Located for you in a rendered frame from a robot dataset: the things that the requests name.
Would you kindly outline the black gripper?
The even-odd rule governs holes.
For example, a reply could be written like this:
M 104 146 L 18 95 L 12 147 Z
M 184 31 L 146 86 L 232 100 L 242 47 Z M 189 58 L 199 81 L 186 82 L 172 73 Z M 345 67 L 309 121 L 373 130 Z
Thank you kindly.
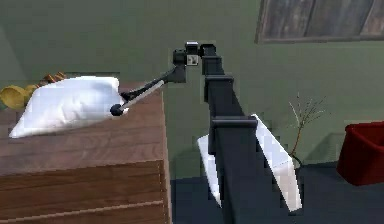
M 126 109 L 140 100 L 144 99 L 155 90 L 159 89 L 165 82 L 169 83 L 185 83 L 186 82 L 186 51 L 183 49 L 176 49 L 173 51 L 173 65 L 174 67 L 168 71 L 165 77 L 160 77 L 147 82 L 143 86 L 130 90 L 128 92 L 121 92 L 120 97 L 123 99 L 122 104 L 115 104 L 110 108 L 110 113 L 113 116 L 121 116 Z

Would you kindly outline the white pillow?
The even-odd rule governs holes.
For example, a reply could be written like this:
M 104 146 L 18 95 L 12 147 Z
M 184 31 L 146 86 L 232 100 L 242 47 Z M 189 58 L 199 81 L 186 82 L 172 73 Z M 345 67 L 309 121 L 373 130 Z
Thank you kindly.
M 116 77 L 79 76 L 36 89 L 10 138 L 49 134 L 111 119 L 110 109 L 122 104 Z

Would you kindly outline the brown wooden chest of drawers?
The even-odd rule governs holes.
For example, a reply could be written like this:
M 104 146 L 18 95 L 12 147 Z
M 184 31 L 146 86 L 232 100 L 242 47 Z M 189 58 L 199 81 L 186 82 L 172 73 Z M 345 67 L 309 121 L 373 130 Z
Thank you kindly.
M 11 139 L 0 111 L 0 224 L 173 224 L 163 94 L 127 114 Z

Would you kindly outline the orange brown striped object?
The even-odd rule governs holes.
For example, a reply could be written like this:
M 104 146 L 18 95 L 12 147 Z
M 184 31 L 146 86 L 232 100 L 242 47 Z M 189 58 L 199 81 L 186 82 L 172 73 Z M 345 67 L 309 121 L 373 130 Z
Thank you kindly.
M 55 82 L 58 82 L 58 81 L 62 81 L 64 79 L 66 79 L 66 78 L 67 78 L 67 76 L 63 72 L 57 72 L 54 75 L 47 74 L 46 76 L 44 76 L 39 81 L 37 86 L 41 87 L 41 86 L 44 86 L 44 85 L 47 85 L 47 84 L 51 84 L 51 83 L 55 83 Z

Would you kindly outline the yellow round object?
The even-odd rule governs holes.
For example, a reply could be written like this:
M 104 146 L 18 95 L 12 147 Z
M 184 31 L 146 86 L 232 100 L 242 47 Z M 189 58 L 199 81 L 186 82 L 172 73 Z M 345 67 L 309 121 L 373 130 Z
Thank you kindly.
M 11 109 L 22 109 L 24 108 L 33 92 L 38 88 L 37 85 L 28 85 L 24 88 L 10 85 L 4 87 L 0 91 L 0 100 L 5 106 Z

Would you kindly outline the white flat panel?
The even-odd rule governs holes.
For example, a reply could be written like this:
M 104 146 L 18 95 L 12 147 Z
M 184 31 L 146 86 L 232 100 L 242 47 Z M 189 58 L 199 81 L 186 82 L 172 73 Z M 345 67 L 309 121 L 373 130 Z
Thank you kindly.
M 255 135 L 261 146 L 262 152 L 267 159 L 268 165 L 277 182 L 283 199 L 290 212 L 297 211 L 302 208 L 300 190 L 297 182 L 295 166 L 293 159 L 288 155 L 280 142 L 269 131 L 262 120 L 253 114 L 258 121 Z M 208 153 L 208 139 L 205 135 L 197 140 L 200 156 L 202 158 L 204 171 L 208 179 L 208 185 L 211 195 L 218 205 L 221 205 L 219 181 L 216 170 L 216 159 Z

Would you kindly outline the bare twig house plant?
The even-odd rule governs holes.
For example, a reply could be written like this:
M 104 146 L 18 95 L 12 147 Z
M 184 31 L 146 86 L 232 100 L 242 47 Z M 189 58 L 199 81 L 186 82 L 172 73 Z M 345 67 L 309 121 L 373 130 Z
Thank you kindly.
M 295 118 L 295 129 L 296 137 L 292 149 L 288 152 L 289 156 L 293 161 L 295 169 L 299 169 L 303 162 L 297 157 L 297 150 L 301 140 L 301 136 L 304 128 L 311 122 L 320 118 L 324 113 L 324 109 L 320 109 L 320 106 L 323 104 L 325 98 L 320 100 L 314 100 L 310 98 L 307 102 L 301 100 L 300 93 L 296 94 L 296 103 L 289 103 L 289 106 L 293 112 Z

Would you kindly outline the red box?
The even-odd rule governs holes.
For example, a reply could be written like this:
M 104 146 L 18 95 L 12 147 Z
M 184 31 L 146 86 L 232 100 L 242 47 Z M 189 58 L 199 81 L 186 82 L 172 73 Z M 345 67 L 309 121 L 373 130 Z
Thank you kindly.
M 355 186 L 384 183 L 384 121 L 350 124 L 337 172 Z

